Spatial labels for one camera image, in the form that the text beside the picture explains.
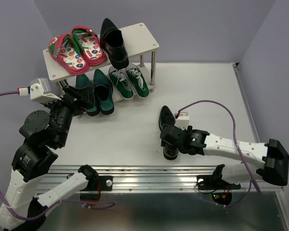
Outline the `black patent loafer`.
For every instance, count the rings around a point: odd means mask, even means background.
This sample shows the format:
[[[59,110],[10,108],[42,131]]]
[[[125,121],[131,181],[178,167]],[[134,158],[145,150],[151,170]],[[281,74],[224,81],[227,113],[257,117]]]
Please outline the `black patent loafer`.
[[[172,114],[171,110],[168,106],[162,106],[158,119],[158,127],[159,130],[162,131],[166,125],[174,125],[175,117]],[[178,156],[178,148],[166,143],[165,141],[161,141],[161,146],[163,147],[163,155],[167,160],[175,160]]]
[[[109,19],[103,20],[100,31],[100,43],[115,69],[121,70],[129,65],[121,30]]]

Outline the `dark green leather loafer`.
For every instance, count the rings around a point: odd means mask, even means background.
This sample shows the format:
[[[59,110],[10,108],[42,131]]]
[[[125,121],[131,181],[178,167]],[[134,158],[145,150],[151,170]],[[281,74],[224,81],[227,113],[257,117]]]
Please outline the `dark green leather loafer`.
[[[114,112],[114,102],[112,98],[113,87],[110,80],[100,70],[96,69],[93,74],[94,94],[99,104],[99,109],[103,115],[110,115]]]

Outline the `green canvas sneaker white laces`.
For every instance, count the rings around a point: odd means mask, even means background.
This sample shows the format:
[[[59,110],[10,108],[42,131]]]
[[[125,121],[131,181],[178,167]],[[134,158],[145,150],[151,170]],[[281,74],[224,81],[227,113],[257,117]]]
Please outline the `green canvas sneaker white laces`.
[[[149,88],[139,67],[134,64],[129,64],[126,67],[126,73],[128,79],[133,84],[137,95],[142,99],[148,98]]]

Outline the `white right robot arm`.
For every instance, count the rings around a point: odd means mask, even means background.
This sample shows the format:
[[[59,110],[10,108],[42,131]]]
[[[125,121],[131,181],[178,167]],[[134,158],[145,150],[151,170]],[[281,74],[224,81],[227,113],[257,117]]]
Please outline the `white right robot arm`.
[[[235,142],[191,126],[182,130],[174,125],[166,125],[160,138],[183,154],[220,156],[239,161],[232,166],[218,165],[211,176],[203,177],[202,186],[208,184],[209,187],[222,188],[258,179],[275,186],[288,183],[289,154],[278,140]]]

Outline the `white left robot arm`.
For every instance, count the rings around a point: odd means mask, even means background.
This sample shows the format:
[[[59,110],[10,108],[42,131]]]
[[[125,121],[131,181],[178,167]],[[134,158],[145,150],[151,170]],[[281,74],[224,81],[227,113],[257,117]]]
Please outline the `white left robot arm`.
[[[29,95],[50,111],[30,113],[19,130],[25,140],[14,155],[8,190],[0,194],[0,227],[5,231],[38,230],[59,203],[68,201],[78,191],[97,186],[97,171],[83,165],[57,187],[35,195],[40,181],[58,157],[54,151],[66,144],[72,118],[94,106],[90,88],[65,86],[64,91],[63,96],[56,96],[38,84],[18,90],[20,95]]]

